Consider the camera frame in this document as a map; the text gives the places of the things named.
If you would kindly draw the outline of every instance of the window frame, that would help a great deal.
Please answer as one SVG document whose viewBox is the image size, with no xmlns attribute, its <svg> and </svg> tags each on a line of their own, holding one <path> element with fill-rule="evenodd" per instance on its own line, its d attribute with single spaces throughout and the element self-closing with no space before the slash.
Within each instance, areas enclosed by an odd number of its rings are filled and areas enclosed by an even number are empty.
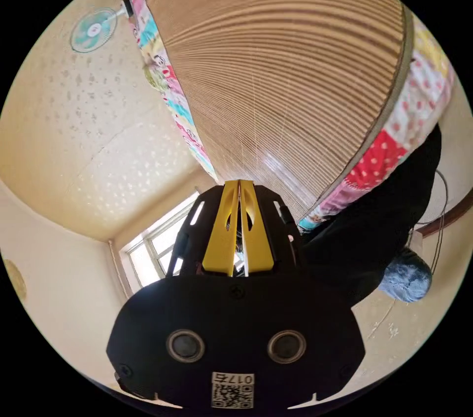
<svg viewBox="0 0 473 417">
<path fill-rule="evenodd" d="M 161 266 L 160 259 L 163 256 L 165 256 L 166 254 L 168 254 L 170 251 L 172 251 L 172 249 L 174 248 L 174 243 L 171 246 L 169 246 L 168 248 L 166 248 L 164 251 L 162 251 L 161 253 L 158 254 L 156 252 L 156 249 L 155 249 L 154 245 L 153 245 L 153 240 L 155 238 L 157 238 L 160 234 L 164 233 L 167 229 L 169 229 L 171 226 L 173 226 L 179 220 L 182 220 L 182 218 L 186 217 L 189 214 L 189 212 L 190 212 L 192 206 L 194 205 L 194 203 L 195 203 L 195 200 L 192 203 L 190 203 L 189 205 L 187 205 L 186 207 L 184 207 L 182 210 L 178 211 L 174 216 L 169 218 L 162 225 L 158 226 L 154 230 L 147 233 L 145 236 L 142 237 L 142 239 L 140 241 L 138 241 L 136 244 L 133 245 L 133 247 L 131 247 L 130 249 L 128 249 L 125 252 L 128 259 L 130 260 L 130 263 L 132 265 L 132 268 L 133 268 L 133 271 L 135 273 L 136 279 L 138 280 L 138 283 L 142 288 L 143 288 L 143 284 L 141 283 L 141 280 L 140 280 L 140 278 L 138 276 L 138 273 L 136 271 L 136 267 L 135 267 L 135 264 L 134 264 L 133 259 L 131 257 L 131 253 L 133 253 L 133 251 L 135 251 L 139 247 L 145 245 L 146 251 L 148 252 L 148 255 L 151 259 L 151 262 L 153 263 L 153 266 L 156 270 L 156 273 L 158 274 L 159 279 L 164 279 L 164 277 L 166 277 L 166 271 L 164 271 L 163 267 Z"/>
</svg>

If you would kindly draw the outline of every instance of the window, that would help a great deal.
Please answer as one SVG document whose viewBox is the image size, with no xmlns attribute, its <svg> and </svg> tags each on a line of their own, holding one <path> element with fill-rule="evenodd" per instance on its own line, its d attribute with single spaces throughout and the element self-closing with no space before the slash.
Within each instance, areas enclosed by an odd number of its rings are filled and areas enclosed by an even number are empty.
<svg viewBox="0 0 473 417">
<path fill-rule="evenodd" d="M 198 196 L 198 192 L 191 195 L 155 222 L 145 235 L 132 242 L 133 247 L 127 255 L 142 287 L 166 276 L 177 233 Z M 235 254 L 236 267 L 239 269 L 242 264 L 243 259 Z M 181 266 L 182 259 L 178 259 L 174 275 L 179 273 Z"/>
</svg>

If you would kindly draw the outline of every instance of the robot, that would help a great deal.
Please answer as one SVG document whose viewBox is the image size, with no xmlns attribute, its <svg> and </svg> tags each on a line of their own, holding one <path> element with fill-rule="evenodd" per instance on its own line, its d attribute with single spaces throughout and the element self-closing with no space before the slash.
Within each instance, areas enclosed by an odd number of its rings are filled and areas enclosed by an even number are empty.
<svg viewBox="0 0 473 417">
<path fill-rule="evenodd" d="M 199 195 L 166 277 L 123 306 L 106 352 L 120 387 L 135 397 L 246 415 L 326 399 L 365 356 L 350 306 L 308 273 L 282 198 L 249 180 Z"/>
</svg>

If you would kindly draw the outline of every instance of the screw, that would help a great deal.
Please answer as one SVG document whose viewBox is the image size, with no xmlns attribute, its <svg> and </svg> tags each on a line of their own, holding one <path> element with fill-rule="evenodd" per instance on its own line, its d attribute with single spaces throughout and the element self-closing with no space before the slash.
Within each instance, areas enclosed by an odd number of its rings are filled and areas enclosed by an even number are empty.
<svg viewBox="0 0 473 417">
<path fill-rule="evenodd" d="M 119 366 L 119 369 L 120 369 L 120 374 L 122 376 L 125 376 L 126 378 L 131 378 L 133 372 L 129 366 L 127 366 L 126 364 L 121 364 Z"/>
<path fill-rule="evenodd" d="M 245 289 L 240 285 L 234 284 L 230 287 L 230 297 L 232 299 L 242 299 L 245 296 Z"/>
</svg>

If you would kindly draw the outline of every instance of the yellow robot part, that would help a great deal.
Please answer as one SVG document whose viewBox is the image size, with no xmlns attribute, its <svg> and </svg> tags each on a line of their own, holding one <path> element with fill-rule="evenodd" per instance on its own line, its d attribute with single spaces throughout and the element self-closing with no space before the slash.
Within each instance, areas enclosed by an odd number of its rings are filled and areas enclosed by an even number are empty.
<svg viewBox="0 0 473 417">
<path fill-rule="evenodd" d="M 228 217 L 230 227 L 227 230 Z M 233 275 L 237 243 L 238 180 L 225 182 L 207 250 L 202 261 L 208 272 Z"/>
<path fill-rule="evenodd" d="M 263 218 L 261 217 L 255 186 L 250 180 L 240 180 L 239 185 L 245 275 L 271 271 L 274 266 L 274 260 Z M 253 223 L 251 230 L 248 228 L 248 222 L 246 221 L 247 213 Z"/>
</svg>

